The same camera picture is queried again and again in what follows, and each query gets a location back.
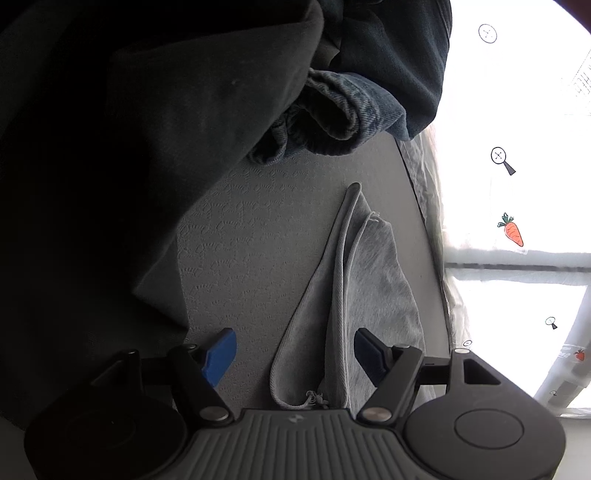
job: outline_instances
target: white curtain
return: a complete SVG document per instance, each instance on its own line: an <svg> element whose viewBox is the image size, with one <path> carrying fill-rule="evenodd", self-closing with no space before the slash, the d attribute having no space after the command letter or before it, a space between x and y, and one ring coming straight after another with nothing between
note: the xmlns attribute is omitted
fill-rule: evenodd
<svg viewBox="0 0 591 480"><path fill-rule="evenodd" d="M401 144L452 341L556 414L586 416L591 35L552 0L452 8L437 118Z"/></svg>

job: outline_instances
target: blue gripper pad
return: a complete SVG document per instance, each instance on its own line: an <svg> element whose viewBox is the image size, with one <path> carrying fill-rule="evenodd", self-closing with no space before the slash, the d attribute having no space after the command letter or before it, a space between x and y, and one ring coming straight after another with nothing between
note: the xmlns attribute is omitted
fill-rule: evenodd
<svg viewBox="0 0 591 480"><path fill-rule="evenodd" d="M374 387L377 387L392 367L388 364L389 347L384 345L368 329L360 328L355 332L353 350L359 365Z"/></svg>
<svg viewBox="0 0 591 480"><path fill-rule="evenodd" d="M212 387L220 383L236 358L237 348L236 333L231 328L224 328L211 343L200 347L204 357L201 372Z"/></svg>

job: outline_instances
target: magnifying glass icon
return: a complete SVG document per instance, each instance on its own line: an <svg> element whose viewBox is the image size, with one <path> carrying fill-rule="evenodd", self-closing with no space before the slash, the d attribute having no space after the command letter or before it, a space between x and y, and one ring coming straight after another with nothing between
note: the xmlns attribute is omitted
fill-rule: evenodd
<svg viewBox="0 0 591 480"><path fill-rule="evenodd" d="M509 172L509 175L513 175L515 173L515 170L513 170L513 167L511 167L511 165L509 165L505 161L507 159L507 154L505 153L505 150L503 150L501 147L495 147L492 149L491 159L497 165L503 164L505 166L505 168L507 169L507 171Z"/></svg>
<svg viewBox="0 0 591 480"><path fill-rule="evenodd" d="M554 317L548 317L544 323L546 325L552 325L552 330L556 330L558 327L554 324L555 321L556 319Z"/></svg>

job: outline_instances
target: carrot print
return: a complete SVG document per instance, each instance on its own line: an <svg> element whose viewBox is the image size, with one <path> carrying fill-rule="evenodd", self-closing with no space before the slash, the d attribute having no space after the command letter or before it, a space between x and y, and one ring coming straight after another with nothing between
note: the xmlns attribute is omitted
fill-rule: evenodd
<svg viewBox="0 0 591 480"><path fill-rule="evenodd" d="M513 223L513 217L509 218L509 216L504 213L503 214L503 221L499 222L497 227L505 227L505 235L509 240L513 240L517 245L523 247L523 240L521 238L521 234L519 233L519 229L517 225Z"/></svg>

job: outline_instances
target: gray textured mattress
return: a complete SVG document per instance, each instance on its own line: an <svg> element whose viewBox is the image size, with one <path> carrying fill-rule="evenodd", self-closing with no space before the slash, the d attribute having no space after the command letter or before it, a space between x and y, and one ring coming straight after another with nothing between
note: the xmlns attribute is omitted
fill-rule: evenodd
<svg viewBox="0 0 591 480"><path fill-rule="evenodd" d="M271 362L320 261L345 190L355 181L370 207L392 223L427 353L449 355L427 235L392 136L380 134L345 157L304 153L272 167L244 161L178 230L187 340L200 343L227 326L238 336L236 361L218 389L236 413L274 405Z"/></svg>

